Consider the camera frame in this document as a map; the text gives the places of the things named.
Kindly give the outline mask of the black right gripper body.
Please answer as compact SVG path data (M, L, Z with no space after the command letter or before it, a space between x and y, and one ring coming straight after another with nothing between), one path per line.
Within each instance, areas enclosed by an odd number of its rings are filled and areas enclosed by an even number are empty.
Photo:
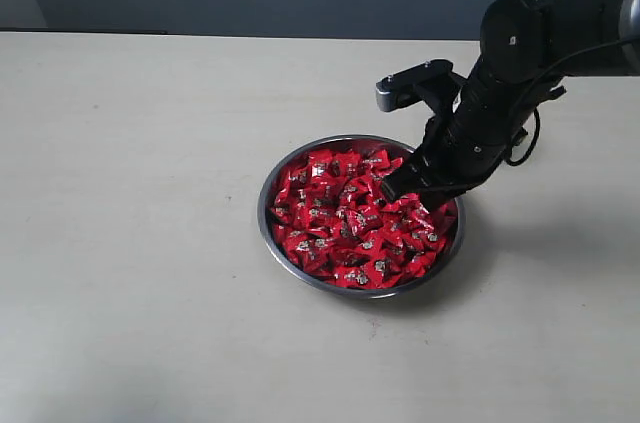
M481 184L523 138L522 127L539 101L538 84L510 84L486 67L473 68L460 104L425 151L425 187Z

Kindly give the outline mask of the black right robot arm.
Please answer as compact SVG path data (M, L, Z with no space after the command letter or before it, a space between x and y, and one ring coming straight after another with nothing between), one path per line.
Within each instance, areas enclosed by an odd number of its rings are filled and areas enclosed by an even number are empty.
M539 106L560 98L566 77L639 73L639 0L496 0L487 9L480 55L468 76L433 59L376 85L379 108L418 102L433 115L421 144L384 177L387 202L409 193L436 209L482 185L501 165L522 165L514 148Z

